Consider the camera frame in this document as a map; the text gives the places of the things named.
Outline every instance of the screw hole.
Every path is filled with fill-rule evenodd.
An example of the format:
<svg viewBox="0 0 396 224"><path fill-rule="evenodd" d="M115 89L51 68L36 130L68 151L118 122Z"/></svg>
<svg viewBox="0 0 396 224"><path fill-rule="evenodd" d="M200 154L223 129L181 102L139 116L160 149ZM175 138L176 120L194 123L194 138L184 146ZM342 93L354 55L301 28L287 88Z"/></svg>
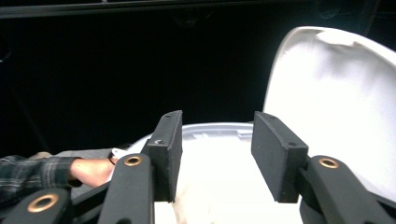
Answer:
<svg viewBox="0 0 396 224"><path fill-rule="evenodd" d="M297 144L295 144L295 143L293 143L293 142L289 142L289 143L288 143L288 146L289 146L289 147L297 147Z"/></svg>
<svg viewBox="0 0 396 224"><path fill-rule="evenodd" d="M51 202L51 199L49 198L45 198L39 202L37 202L37 204L35 206L37 207L45 207L46 205L48 205Z"/></svg>
<svg viewBox="0 0 396 224"><path fill-rule="evenodd" d="M120 219L116 224L132 224L132 221L129 218Z"/></svg>

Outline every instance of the brass bushing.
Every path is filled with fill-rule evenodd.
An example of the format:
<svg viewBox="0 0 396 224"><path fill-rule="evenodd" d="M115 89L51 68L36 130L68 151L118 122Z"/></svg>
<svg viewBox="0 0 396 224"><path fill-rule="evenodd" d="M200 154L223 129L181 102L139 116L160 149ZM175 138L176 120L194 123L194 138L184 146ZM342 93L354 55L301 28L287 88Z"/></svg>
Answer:
<svg viewBox="0 0 396 224"><path fill-rule="evenodd" d="M142 162L142 158L140 158L138 156L132 156L132 157L129 157L128 159L126 159L124 161L124 164L127 166L136 166L136 165L140 164L140 162Z"/></svg>
<svg viewBox="0 0 396 224"><path fill-rule="evenodd" d="M328 159L328 158L322 158L319 160L319 163L327 168L331 168L331 169L337 169L338 168L338 162L332 160L332 159Z"/></svg>
<svg viewBox="0 0 396 224"><path fill-rule="evenodd" d="M41 197L36 198L34 201L29 203L27 206L27 211L31 213L38 213L51 208L59 200L57 194L46 194Z"/></svg>

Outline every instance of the black background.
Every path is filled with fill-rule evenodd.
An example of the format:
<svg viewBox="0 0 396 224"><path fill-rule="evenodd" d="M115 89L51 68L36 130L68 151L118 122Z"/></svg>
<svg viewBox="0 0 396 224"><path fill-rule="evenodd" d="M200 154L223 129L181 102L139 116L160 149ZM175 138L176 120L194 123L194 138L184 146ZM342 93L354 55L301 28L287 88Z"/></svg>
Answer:
<svg viewBox="0 0 396 224"><path fill-rule="evenodd" d="M132 143L179 109L184 124L251 121L276 50L297 26L339 28L396 49L391 0L340 8L329 19L304 2L0 20L12 48L0 63L1 154Z"/></svg>

